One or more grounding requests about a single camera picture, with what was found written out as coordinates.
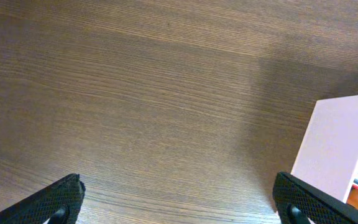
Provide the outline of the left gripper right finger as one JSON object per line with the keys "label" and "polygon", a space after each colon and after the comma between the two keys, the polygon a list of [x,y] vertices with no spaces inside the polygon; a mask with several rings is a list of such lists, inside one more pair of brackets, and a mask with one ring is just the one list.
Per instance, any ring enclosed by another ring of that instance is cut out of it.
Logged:
{"label": "left gripper right finger", "polygon": [[279,172],[273,199],[284,224],[358,224],[358,210],[287,172]]}

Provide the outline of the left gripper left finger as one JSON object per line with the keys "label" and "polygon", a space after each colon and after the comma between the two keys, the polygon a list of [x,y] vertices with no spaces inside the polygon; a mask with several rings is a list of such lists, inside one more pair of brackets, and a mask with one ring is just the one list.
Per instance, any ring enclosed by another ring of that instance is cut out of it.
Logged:
{"label": "left gripper left finger", "polygon": [[0,224],[75,224],[85,197],[78,174],[69,174],[0,212]]}

